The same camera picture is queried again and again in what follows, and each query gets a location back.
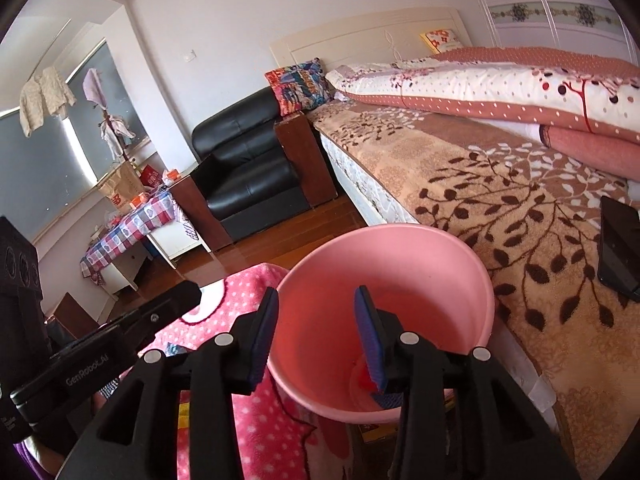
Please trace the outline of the black smartphone on bed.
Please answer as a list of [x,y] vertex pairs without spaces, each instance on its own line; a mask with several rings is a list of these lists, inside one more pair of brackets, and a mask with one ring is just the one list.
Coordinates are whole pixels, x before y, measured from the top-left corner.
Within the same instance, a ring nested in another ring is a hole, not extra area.
[[624,298],[639,301],[639,211],[602,197],[598,278]]

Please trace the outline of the plaid tablecloth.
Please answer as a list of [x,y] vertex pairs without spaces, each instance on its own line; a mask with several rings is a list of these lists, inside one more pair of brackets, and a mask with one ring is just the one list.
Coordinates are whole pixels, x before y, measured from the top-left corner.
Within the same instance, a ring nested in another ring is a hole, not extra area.
[[111,231],[87,249],[79,261],[81,276],[101,284],[103,269],[142,238],[173,221],[178,221],[184,232],[190,234],[191,223],[169,191],[155,193],[146,203],[125,214]]

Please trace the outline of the coat stand with clothes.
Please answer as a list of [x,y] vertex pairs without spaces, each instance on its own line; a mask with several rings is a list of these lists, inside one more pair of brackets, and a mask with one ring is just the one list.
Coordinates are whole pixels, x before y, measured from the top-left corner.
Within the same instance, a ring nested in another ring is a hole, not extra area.
[[107,100],[102,89],[100,73],[95,68],[89,68],[82,81],[82,91],[87,101],[97,107],[102,113],[99,123],[101,139],[106,143],[115,162],[128,160],[126,139],[134,140],[136,135],[129,129],[126,120],[112,115],[108,111]]

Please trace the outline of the cream bed headboard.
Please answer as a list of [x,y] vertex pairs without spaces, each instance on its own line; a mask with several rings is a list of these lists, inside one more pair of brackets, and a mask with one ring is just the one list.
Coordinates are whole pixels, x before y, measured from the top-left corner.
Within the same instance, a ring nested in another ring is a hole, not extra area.
[[431,54],[422,32],[451,29],[465,47],[472,42],[454,8],[408,8],[341,18],[276,40],[270,46],[279,66],[318,58],[328,72],[341,65],[390,64]]

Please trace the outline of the yellow red small pillow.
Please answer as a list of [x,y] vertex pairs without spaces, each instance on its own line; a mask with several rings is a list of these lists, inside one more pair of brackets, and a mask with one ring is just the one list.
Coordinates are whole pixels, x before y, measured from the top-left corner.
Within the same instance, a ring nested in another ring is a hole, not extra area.
[[421,32],[420,38],[434,54],[444,54],[464,47],[457,34],[450,28]]

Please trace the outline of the colourful printed cushion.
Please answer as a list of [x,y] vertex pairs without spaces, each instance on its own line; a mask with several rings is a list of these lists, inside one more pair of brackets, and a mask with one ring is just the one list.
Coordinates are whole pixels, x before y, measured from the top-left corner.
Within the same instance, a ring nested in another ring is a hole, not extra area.
[[282,116],[314,110],[331,99],[320,58],[270,70],[265,78]]

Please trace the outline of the pink plastic trash bucket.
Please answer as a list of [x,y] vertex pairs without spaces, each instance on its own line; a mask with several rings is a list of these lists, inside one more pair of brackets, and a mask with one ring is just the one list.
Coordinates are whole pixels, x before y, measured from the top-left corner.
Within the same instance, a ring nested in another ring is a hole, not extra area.
[[334,238],[292,267],[278,295],[272,377],[304,408],[348,424],[398,419],[398,344],[465,356],[488,343],[495,316],[476,252],[410,223]]

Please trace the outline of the black leather sofa left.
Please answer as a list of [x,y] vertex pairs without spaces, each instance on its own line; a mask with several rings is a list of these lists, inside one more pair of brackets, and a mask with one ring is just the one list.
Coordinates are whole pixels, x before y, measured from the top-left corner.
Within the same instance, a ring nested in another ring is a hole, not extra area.
[[53,352],[95,332],[98,323],[69,293],[63,296],[44,321]]

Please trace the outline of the white wardrobe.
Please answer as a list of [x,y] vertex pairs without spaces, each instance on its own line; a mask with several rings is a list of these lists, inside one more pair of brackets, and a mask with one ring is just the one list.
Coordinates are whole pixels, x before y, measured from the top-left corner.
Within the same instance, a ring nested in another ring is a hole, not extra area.
[[608,0],[478,0],[497,47],[547,47],[639,63],[639,47]]

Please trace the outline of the white pink dotted duvet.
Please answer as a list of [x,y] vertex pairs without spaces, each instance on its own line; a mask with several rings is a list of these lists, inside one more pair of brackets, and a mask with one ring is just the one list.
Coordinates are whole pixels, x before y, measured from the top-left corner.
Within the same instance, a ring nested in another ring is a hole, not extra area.
[[593,168],[639,177],[639,69],[619,58],[470,47],[390,64],[341,65],[326,79],[358,102],[518,124]]

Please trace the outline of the hanging cream knit sweater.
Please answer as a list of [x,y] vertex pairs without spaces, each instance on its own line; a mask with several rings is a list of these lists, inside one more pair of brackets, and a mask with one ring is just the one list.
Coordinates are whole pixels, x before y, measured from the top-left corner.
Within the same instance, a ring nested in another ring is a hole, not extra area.
[[49,116],[65,119],[67,109],[77,102],[76,96],[54,66],[46,67],[40,75],[24,84],[20,100],[20,124],[26,138],[43,126]]

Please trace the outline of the brown paper bag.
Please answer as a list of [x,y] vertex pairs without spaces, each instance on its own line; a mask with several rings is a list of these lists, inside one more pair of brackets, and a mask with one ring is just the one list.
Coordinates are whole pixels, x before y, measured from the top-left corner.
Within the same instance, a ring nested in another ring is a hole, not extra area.
[[144,186],[130,162],[122,162],[98,182],[98,190],[119,211],[130,211],[131,202]]

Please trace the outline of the red box on table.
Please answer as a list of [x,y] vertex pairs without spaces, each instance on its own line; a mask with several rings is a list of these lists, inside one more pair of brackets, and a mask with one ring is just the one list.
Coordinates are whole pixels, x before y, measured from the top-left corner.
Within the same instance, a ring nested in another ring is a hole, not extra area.
[[142,168],[140,180],[147,188],[158,188],[163,183],[162,174],[151,165]]

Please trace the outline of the bed with brown leaf blanket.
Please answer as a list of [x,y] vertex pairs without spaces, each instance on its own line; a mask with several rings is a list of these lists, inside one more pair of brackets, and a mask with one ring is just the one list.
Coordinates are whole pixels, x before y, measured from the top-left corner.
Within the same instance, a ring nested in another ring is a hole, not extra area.
[[627,203],[626,183],[464,118],[338,101],[308,118],[407,219],[480,256],[498,317],[558,396],[579,473],[600,477],[639,418],[639,306],[597,276],[600,201]]

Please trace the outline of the white side table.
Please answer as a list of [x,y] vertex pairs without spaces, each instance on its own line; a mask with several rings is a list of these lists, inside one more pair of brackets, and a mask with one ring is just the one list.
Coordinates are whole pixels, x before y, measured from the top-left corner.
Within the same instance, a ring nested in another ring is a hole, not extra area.
[[210,252],[204,238],[193,226],[178,220],[166,223],[137,240],[101,270],[100,287],[112,297],[125,288],[137,290],[142,272],[154,259],[165,261],[171,269],[176,270],[177,260],[198,247]]

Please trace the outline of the pink polka dot blanket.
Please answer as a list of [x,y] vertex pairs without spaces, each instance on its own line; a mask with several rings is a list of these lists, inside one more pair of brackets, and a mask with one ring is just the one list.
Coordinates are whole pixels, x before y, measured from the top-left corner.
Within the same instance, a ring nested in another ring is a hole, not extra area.
[[106,404],[87,479],[349,479],[352,438],[312,414],[266,367],[285,269],[262,263],[224,279],[213,313],[176,321],[145,348]]

